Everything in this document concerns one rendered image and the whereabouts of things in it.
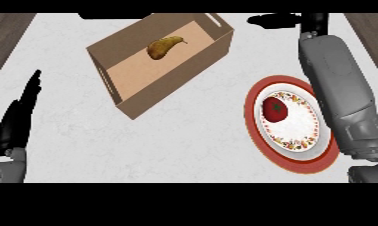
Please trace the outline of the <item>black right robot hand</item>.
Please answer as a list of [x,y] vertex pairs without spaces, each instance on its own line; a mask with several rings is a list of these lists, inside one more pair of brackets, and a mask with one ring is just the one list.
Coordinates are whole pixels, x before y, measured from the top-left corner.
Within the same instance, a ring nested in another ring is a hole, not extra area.
[[264,29],[293,28],[299,26],[299,32],[315,33],[317,36],[327,34],[327,13],[271,13],[251,16],[246,20],[249,24],[258,25]]

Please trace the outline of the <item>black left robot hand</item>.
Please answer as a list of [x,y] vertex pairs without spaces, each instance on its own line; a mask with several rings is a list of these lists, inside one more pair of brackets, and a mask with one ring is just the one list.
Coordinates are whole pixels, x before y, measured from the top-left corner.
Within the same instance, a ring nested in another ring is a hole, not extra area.
[[0,156],[13,148],[25,148],[30,130],[30,115],[36,103],[41,71],[35,70],[20,98],[13,100],[0,120]]

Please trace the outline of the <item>white plate with floral rim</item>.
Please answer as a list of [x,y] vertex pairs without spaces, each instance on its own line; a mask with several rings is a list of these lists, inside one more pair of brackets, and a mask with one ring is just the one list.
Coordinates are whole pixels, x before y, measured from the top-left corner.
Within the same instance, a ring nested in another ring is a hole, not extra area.
[[[279,122],[267,120],[274,110],[262,110],[265,100],[276,101],[283,107],[286,117]],[[252,114],[262,143],[284,158],[308,161],[324,153],[330,130],[315,98],[305,89],[287,83],[264,87],[256,95]]]

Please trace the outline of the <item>brown cardboard box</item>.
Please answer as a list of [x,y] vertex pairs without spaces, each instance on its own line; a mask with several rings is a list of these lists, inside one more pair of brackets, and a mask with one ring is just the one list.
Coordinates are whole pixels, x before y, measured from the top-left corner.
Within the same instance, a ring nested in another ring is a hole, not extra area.
[[[180,36],[162,59],[146,53]],[[214,13],[155,13],[87,47],[113,104],[129,118],[186,84],[228,52],[233,28]]]

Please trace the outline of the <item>yellow-brown pear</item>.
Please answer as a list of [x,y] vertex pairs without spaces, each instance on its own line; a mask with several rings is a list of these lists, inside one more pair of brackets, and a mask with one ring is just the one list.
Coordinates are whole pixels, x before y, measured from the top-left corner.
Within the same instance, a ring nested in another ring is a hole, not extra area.
[[159,60],[168,53],[169,49],[178,44],[186,43],[180,36],[171,36],[153,41],[146,48],[149,57]]

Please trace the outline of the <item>red tomato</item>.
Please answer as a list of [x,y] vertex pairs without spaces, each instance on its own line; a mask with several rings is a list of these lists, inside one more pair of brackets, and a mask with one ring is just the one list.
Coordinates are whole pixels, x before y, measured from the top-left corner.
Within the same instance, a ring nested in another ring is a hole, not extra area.
[[280,122],[287,116],[287,107],[274,97],[268,97],[262,101],[262,116],[271,123]]

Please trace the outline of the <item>round red placemat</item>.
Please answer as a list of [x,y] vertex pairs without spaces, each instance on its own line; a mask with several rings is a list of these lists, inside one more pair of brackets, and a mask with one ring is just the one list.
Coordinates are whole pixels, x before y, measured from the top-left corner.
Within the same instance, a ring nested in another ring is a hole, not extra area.
[[261,134],[258,133],[256,124],[253,120],[253,102],[256,99],[256,95],[264,87],[267,87],[271,84],[277,83],[287,83],[293,84],[295,86],[305,89],[310,94],[314,96],[311,86],[307,82],[302,80],[284,76],[284,75],[273,75],[265,78],[262,78],[251,87],[251,90],[248,92],[246,98],[245,98],[245,105],[243,105],[243,118],[245,118],[245,126],[248,128],[248,133],[252,139],[252,142],[264,155],[264,157],[284,170],[301,173],[301,174],[310,174],[317,173],[323,171],[335,162],[339,149],[336,146],[332,130],[330,130],[330,142],[326,148],[324,153],[313,160],[308,161],[296,161],[293,159],[284,158],[264,143]]

